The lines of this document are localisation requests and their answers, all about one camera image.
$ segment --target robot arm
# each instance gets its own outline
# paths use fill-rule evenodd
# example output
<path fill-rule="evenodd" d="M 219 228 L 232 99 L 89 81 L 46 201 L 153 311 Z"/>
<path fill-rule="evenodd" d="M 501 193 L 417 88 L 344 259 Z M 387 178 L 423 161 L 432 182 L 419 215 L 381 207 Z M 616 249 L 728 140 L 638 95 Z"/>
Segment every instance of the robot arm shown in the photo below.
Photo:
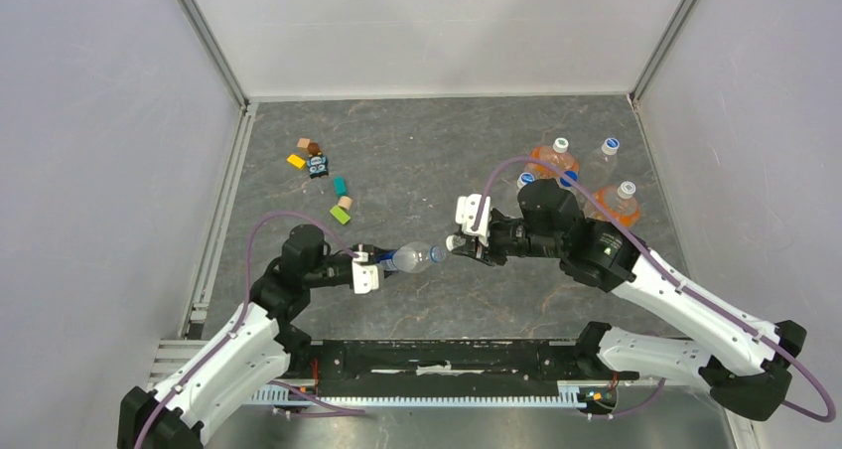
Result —
<path fill-rule="evenodd" d="M 592 322 L 577 345 L 583 361 L 602 370 L 652 374 L 695 385 L 754 420 L 768 419 L 783 402 L 791 375 L 781 356 L 671 286 L 612 224 L 585 219 L 572 193 L 552 180 L 536 181 L 518 194 L 522 219 L 492 210 L 487 201 L 480 225 L 473 230 L 480 198 L 459 199 L 456 222 L 461 228 L 448 238 L 453 253 L 492 266 L 504 265 L 510 256 L 557 258 L 560 269 L 577 282 L 642 306 L 690 339 L 636 335 Z M 800 352 L 806 338 L 802 327 L 789 321 L 773 324 L 743 312 L 689 280 L 656 252 L 652 256 L 684 285 L 794 355 Z"/>
<path fill-rule="evenodd" d="M 387 250 L 373 245 L 354 247 L 356 258 L 330 255 L 317 227 L 299 225 L 251 287 L 246 316 L 234 332 L 242 304 L 227 324 L 175 374 L 147 392 L 135 386 L 120 405 L 119 449 L 131 449 L 147 418 L 171 389 L 173 397 L 145 439 L 144 447 L 202 448 L 229 416 L 267 381 L 310 360 L 310 336 L 291 324 L 310 303 L 310 289 L 349 285 L 368 293 L 389 276 L 375 264 Z M 211 349 L 230 338 L 205 364 Z M 183 375 L 196 371 L 183 387 Z"/>

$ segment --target white panel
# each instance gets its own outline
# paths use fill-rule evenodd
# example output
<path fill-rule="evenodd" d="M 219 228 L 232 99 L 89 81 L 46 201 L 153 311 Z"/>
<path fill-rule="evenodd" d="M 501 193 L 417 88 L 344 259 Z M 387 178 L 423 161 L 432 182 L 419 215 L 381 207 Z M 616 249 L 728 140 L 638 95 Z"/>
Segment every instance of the white panel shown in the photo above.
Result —
<path fill-rule="evenodd" d="M 251 96 L 629 91 L 680 0 L 198 0 Z"/>
<path fill-rule="evenodd" d="M 800 359 L 837 402 L 840 30 L 840 0 L 700 0 L 642 102 L 692 276 L 805 326 Z M 797 374 L 789 398 L 824 413 Z M 755 427 L 767 448 L 842 446 L 838 421 L 786 408 Z"/>
<path fill-rule="evenodd" d="M 0 0 L 0 447 L 114 447 L 238 109 L 176 0 Z"/>

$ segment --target bottle of orange liquid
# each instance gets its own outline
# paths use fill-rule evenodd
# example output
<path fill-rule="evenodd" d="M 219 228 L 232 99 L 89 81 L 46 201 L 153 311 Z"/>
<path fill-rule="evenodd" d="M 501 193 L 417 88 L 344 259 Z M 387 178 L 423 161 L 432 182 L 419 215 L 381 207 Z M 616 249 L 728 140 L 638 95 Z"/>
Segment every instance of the bottle of orange liquid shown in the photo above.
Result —
<path fill-rule="evenodd" d="M 620 224 L 631 227 L 640 219 L 640 205 L 634 198 L 637 187 L 631 181 L 625 181 L 619 186 L 606 186 L 597 191 L 594 197 L 597 201 L 608 208 Z M 598 221 L 607 221 L 603 213 L 596 206 L 588 202 L 585 206 L 585 217 Z"/>
<path fill-rule="evenodd" d="M 532 150 L 531 157 L 546 161 L 561 172 L 573 171 L 579 174 L 579 161 L 567 151 L 570 143 L 565 138 L 557 138 L 552 146 L 538 146 Z M 529 173 L 536 179 L 558 179 L 560 176 L 549 169 L 539 166 L 537 164 L 529 163 L 523 170 L 524 173 Z"/>

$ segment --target white wall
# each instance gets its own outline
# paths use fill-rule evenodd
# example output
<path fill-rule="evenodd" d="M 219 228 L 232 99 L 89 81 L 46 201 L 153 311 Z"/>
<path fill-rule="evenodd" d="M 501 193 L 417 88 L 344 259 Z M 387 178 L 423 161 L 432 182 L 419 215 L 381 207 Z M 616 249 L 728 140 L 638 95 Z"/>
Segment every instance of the white wall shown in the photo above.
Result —
<path fill-rule="evenodd" d="M 680 0 L 197 0 L 246 93 L 631 90 Z"/>
<path fill-rule="evenodd" d="M 176 0 L 0 0 L 0 36 L 0 447 L 114 447 L 238 110 Z"/>
<path fill-rule="evenodd" d="M 800 358 L 842 402 L 842 1 L 700 0 L 642 100 L 692 274 L 809 332 Z M 824 413 L 797 375 L 790 398 Z M 842 447 L 781 408 L 768 448 Z"/>

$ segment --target yellow block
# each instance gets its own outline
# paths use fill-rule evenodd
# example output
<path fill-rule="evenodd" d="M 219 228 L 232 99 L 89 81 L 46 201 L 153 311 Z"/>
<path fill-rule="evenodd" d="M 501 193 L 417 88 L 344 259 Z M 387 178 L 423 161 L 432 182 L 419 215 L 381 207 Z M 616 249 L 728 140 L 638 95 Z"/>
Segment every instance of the yellow block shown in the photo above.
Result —
<path fill-rule="evenodd" d="M 287 158 L 287 162 L 290 163 L 291 165 L 295 166 L 298 169 L 304 168 L 304 165 L 307 164 L 307 161 L 299 158 L 298 156 L 296 156 L 294 154 L 290 154 L 290 157 Z"/>

